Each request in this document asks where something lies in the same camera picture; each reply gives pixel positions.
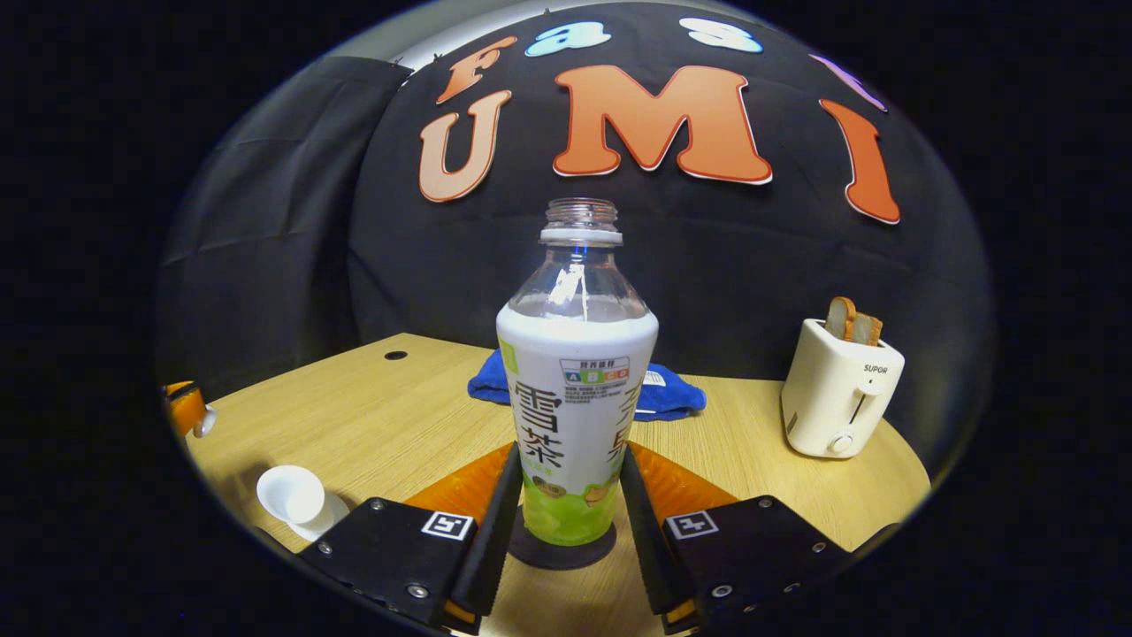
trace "nutrition grade label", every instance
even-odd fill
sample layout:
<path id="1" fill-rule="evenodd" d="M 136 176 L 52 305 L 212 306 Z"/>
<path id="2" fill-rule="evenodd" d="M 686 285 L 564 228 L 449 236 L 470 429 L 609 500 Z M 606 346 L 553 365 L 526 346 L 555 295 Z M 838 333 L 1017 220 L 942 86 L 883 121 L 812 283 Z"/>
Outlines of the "nutrition grade label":
<path id="1" fill-rule="evenodd" d="M 603 386 L 566 386 L 566 404 L 567 405 L 584 405 L 592 401 L 600 401 L 609 396 L 617 396 L 621 394 L 621 388 L 628 381 L 620 381 L 616 384 L 609 384 Z"/>

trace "white bottle label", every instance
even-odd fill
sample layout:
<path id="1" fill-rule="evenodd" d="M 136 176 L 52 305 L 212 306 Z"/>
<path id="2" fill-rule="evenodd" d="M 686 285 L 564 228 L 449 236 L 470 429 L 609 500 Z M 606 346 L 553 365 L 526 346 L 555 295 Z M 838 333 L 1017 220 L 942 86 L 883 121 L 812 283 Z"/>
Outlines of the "white bottle label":
<path id="1" fill-rule="evenodd" d="M 497 318 L 524 473 L 554 498 L 616 479 L 657 342 L 651 313 L 616 324 Z"/>

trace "bread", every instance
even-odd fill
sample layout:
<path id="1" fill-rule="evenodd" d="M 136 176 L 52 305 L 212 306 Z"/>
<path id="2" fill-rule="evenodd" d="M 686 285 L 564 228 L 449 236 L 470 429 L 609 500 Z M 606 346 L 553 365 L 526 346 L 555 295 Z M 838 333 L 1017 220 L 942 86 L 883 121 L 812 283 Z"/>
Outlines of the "bread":
<path id="1" fill-rule="evenodd" d="M 825 316 L 825 332 L 841 341 L 852 341 L 852 325 L 857 317 L 857 307 L 843 295 L 835 295 L 830 301 L 830 312 Z"/>
<path id="2" fill-rule="evenodd" d="M 857 305 L 843 295 L 833 296 L 825 316 L 825 332 L 835 338 L 876 347 L 881 343 L 884 324 L 876 316 L 858 313 Z"/>
<path id="3" fill-rule="evenodd" d="M 852 343 L 876 347 L 881 342 L 883 326 L 876 316 L 858 313 L 852 324 Z"/>

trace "toaster knob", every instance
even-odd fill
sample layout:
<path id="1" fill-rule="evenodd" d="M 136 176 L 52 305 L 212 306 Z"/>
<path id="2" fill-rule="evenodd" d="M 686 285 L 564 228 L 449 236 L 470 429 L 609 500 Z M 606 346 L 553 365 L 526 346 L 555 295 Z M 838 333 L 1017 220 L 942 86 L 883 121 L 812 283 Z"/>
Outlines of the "toaster knob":
<path id="1" fill-rule="evenodd" d="M 839 433 L 830 441 L 830 451 L 834 454 L 841 454 L 850 447 L 852 447 L 852 437 L 848 433 Z"/>

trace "orange object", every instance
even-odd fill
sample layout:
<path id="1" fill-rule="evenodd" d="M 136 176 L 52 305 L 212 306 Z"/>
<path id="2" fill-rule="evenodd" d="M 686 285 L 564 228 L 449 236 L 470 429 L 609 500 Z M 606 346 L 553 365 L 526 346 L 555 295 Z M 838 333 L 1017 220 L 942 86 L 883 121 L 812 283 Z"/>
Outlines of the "orange object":
<path id="1" fill-rule="evenodd" d="M 739 499 L 660 454 L 628 444 L 644 481 L 657 524 L 666 518 L 738 502 Z"/>
<path id="2" fill-rule="evenodd" d="M 488 44 L 487 46 L 480 49 L 479 51 L 468 55 L 463 60 L 452 64 L 448 69 L 452 71 L 452 77 L 448 78 L 448 87 L 444 89 L 444 93 L 436 98 L 437 104 L 443 104 L 462 93 L 469 86 L 475 84 L 483 77 L 475 72 L 477 70 L 486 70 L 496 63 L 499 59 L 499 50 L 511 46 L 512 44 L 518 42 L 518 38 L 514 35 L 508 35 L 495 44 Z"/>
<path id="3" fill-rule="evenodd" d="M 644 170 L 655 170 L 676 132 L 688 127 L 688 147 L 676 155 L 680 170 L 694 177 L 766 183 L 771 164 L 758 155 L 743 103 L 747 78 L 713 68 L 677 69 L 653 95 L 615 66 L 592 66 L 558 74 L 569 89 L 566 150 L 555 157 L 564 177 L 606 174 L 621 156 L 606 143 L 606 122 Z"/>
<path id="4" fill-rule="evenodd" d="M 464 465 L 424 488 L 404 503 L 432 511 L 472 516 L 477 525 L 483 526 L 483 518 L 495 494 L 496 484 L 503 475 L 507 455 L 514 445 L 508 442 Z"/>
<path id="5" fill-rule="evenodd" d="M 179 391 L 189 386 L 192 386 L 189 391 Z M 173 421 L 173 429 L 180 436 L 188 436 L 207 415 L 205 399 L 192 381 L 166 386 L 165 401 L 169 402 L 169 415 Z"/>
<path id="6" fill-rule="evenodd" d="M 461 621 L 466 621 L 468 623 L 475 623 L 475 614 L 470 613 L 464 609 L 457 606 L 456 603 L 453 602 L 452 600 L 444 601 L 444 611 Z"/>
<path id="7" fill-rule="evenodd" d="M 451 201 L 471 192 L 491 169 L 495 156 L 496 131 L 499 128 L 499 109 L 511 98 L 511 91 L 496 91 L 472 102 L 468 114 L 472 115 L 472 147 L 468 150 L 464 166 L 448 171 L 445 157 L 448 134 L 460 119 L 457 113 L 448 113 L 432 120 L 421 129 L 421 163 L 418 182 L 421 193 L 430 201 Z"/>
<path id="8" fill-rule="evenodd" d="M 664 618 L 668 620 L 668 623 L 676 623 L 677 621 L 680 621 L 681 619 L 694 613 L 695 610 L 696 601 L 688 597 L 680 605 L 664 613 Z"/>
<path id="9" fill-rule="evenodd" d="M 817 102 L 838 120 L 849 146 L 849 161 L 852 163 L 852 181 L 846 186 L 849 205 L 885 223 L 900 222 L 900 206 L 892 199 L 889 173 L 884 170 L 884 157 L 876 143 L 876 127 L 856 111 L 832 100 Z"/>

